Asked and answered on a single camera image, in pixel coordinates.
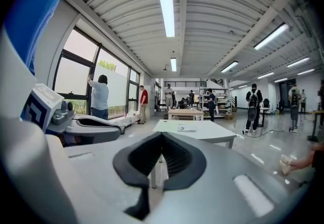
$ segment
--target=window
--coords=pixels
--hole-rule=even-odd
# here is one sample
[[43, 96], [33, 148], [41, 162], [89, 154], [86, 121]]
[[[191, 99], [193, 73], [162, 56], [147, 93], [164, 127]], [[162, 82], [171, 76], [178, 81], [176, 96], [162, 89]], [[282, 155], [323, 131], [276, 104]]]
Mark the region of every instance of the window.
[[64, 45], [64, 49], [86, 60], [94, 61], [97, 45], [78, 33], [76, 30], [72, 30]]
[[62, 58], [55, 81], [55, 91], [62, 94], [85, 96], [87, 94], [87, 78], [90, 68]]
[[107, 86], [109, 89], [109, 118], [122, 116], [126, 113], [128, 70], [128, 66], [114, 58], [106, 50], [100, 50], [95, 69], [94, 81], [98, 81], [100, 75], [107, 76]]
[[53, 90], [72, 102], [77, 114], [89, 114], [91, 91], [88, 76], [108, 80], [108, 117], [138, 110], [140, 75], [105, 47], [75, 28], [62, 50], [56, 67]]
[[131, 76], [130, 76], [130, 81], [139, 83], [139, 75], [132, 69], [131, 70]]

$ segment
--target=blue fabric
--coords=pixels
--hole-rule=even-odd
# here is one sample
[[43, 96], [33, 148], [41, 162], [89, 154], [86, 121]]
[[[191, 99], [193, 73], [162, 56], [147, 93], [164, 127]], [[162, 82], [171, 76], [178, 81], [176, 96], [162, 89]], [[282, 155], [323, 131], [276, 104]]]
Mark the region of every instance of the blue fabric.
[[15, 0], [5, 18], [7, 34], [34, 75], [35, 47], [59, 0]]

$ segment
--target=tree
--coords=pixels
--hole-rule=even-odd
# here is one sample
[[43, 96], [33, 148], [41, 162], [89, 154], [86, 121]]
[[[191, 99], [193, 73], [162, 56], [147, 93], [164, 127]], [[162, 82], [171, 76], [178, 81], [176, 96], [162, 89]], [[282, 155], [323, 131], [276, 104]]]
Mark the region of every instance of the tree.
[[105, 60], [99, 60], [99, 62], [97, 63], [98, 66], [101, 66], [101, 67], [104, 67], [108, 70], [111, 70], [113, 72], [116, 71], [116, 65], [114, 65], [113, 63], [109, 63], [109, 62], [106, 62]]

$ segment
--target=white table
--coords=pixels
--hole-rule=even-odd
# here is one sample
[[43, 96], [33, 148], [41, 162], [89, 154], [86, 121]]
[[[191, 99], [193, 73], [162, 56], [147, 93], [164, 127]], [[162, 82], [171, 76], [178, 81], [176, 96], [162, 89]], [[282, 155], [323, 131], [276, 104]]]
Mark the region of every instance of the white table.
[[198, 111], [196, 109], [170, 109], [168, 111], [169, 120], [172, 120], [172, 115], [181, 115], [181, 116], [192, 116], [195, 120], [195, 116], [201, 116], [201, 120], [204, 120], [204, 112]]
[[[194, 125], [196, 132], [180, 132], [178, 131], [178, 124]], [[235, 133], [211, 121], [160, 120], [153, 131], [173, 132], [212, 144], [226, 142], [229, 149], [232, 148], [236, 137]], [[155, 167], [151, 172], [151, 186], [156, 188]]]

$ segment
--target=black backpack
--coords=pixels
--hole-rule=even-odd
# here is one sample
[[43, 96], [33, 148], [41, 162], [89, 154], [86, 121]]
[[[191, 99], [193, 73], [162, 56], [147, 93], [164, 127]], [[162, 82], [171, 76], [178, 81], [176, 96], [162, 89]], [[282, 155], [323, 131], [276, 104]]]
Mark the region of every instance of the black backpack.
[[292, 102], [291, 106], [298, 106], [298, 95], [296, 93], [296, 90], [292, 90]]

